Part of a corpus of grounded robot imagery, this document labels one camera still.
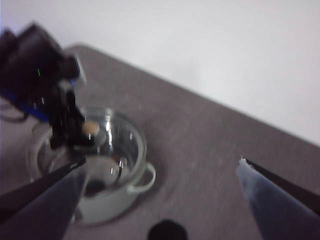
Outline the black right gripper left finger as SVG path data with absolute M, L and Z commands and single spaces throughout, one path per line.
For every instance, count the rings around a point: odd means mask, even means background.
M 2 240 L 61 240 L 86 183 L 86 159 L 77 160 L 0 196 Z

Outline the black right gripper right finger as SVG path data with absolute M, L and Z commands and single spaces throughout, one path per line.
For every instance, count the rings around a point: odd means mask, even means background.
M 318 240 L 320 196 L 241 157 L 236 175 L 264 240 Z

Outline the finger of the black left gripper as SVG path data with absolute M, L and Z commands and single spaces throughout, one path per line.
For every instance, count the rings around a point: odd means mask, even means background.
M 85 117 L 76 105 L 72 90 L 60 93 L 50 108 L 49 123 L 52 128 L 50 147 L 57 149 L 63 145 L 74 145 L 82 137 L 82 125 Z

